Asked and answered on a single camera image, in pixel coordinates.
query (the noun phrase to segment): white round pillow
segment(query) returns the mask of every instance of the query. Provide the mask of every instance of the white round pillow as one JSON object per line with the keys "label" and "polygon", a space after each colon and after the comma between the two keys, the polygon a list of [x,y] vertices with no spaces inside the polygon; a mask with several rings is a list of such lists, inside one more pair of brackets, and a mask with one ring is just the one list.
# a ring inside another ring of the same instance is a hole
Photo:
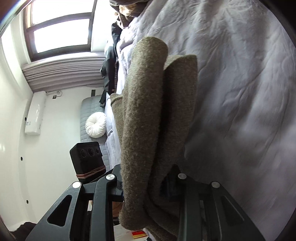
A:
{"label": "white round pillow", "polygon": [[93,113],[85,123],[85,129],[90,137],[98,138],[106,133],[106,115],[103,112]]}

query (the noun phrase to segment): brown window frame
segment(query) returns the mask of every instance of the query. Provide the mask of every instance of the brown window frame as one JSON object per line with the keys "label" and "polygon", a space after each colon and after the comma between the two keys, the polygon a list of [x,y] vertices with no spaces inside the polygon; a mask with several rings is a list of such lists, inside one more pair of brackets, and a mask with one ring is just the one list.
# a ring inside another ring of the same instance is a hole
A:
{"label": "brown window frame", "polygon": [[[25,41],[26,41],[29,57],[32,62],[40,59],[61,55],[61,54],[91,51],[91,35],[92,35],[92,28],[94,23],[94,12],[96,9],[97,0],[94,0],[92,12],[65,15],[65,16],[53,18],[35,25],[33,25],[32,23],[32,4],[33,3],[34,1],[32,1],[25,8],[24,15],[23,15]],[[66,46],[66,47],[50,49],[44,52],[37,53],[36,46],[35,46],[35,39],[34,39],[35,30],[44,28],[56,23],[62,23],[62,22],[78,20],[78,19],[89,19],[89,36],[88,36],[88,41],[86,45]]]}

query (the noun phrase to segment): white bedspread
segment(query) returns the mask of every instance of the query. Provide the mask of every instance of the white bedspread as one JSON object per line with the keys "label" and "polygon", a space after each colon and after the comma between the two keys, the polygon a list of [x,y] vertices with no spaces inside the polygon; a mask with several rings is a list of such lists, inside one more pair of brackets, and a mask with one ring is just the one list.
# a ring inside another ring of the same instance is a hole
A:
{"label": "white bedspread", "polygon": [[145,36],[198,57],[183,171],[221,182],[274,240],[296,207],[296,49],[286,31],[258,0],[154,0],[122,31],[117,93]]}

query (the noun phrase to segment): gray mattress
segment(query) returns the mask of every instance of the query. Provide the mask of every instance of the gray mattress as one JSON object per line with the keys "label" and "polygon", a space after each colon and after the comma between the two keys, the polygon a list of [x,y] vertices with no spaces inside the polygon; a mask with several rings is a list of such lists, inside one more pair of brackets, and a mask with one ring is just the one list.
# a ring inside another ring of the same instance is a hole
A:
{"label": "gray mattress", "polygon": [[99,138],[92,138],[86,133],[85,129],[85,122],[87,118],[95,113],[95,112],[104,112],[104,108],[100,106],[100,99],[101,95],[97,95],[94,97],[86,98],[81,103],[80,109],[80,141],[81,142],[92,142],[97,141],[100,144],[100,149],[103,154],[103,162],[106,166],[106,170],[110,170],[110,161],[108,157],[108,152],[105,146],[107,135],[104,134],[102,137]]}

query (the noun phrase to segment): olive green sweater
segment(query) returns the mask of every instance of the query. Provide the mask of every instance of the olive green sweater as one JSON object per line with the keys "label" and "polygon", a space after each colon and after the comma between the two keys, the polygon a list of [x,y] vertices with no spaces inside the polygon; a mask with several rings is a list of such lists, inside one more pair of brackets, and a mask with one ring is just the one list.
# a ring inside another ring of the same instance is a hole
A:
{"label": "olive green sweater", "polygon": [[120,222],[129,230],[146,227],[161,241],[178,235],[178,203],[159,194],[187,137],[196,83],[195,55],[168,57],[163,41],[145,37],[133,50],[122,94],[111,95],[125,198]]}

